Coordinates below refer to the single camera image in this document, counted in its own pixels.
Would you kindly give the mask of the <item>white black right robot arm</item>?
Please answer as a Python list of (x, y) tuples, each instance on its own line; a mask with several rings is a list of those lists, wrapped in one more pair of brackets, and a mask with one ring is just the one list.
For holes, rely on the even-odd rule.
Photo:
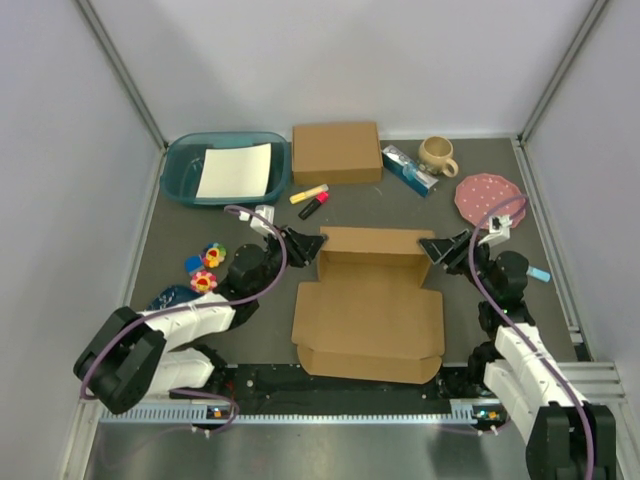
[(478, 395), (498, 397), (526, 444), (530, 478), (616, 478), (613, 413), (560, 371), (526, 305), (529, 281), (548, 275), (517, 252), (491, 255), (488, 241), (468, 230), (418, 244), (433, 264), (464, 276), (484, 297), (478, 316), (489, 339), (469, 356), (467, 384)]

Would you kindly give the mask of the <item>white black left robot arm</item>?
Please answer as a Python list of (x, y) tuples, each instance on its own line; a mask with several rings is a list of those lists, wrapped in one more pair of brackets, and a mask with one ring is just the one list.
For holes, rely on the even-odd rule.
[(266, 236), (264, 247), (239, 247), (225, 278), (206, 294), (164, 309), (116, 309), (73, 366), (81, 392), (93, 394), (113, 414), (175, 389), (220, 394), (227, 364), (196, 340), (246, 323), (259, 307), (259, 296), (287, 268), (309, 266), (327, 239), (282, 228)]

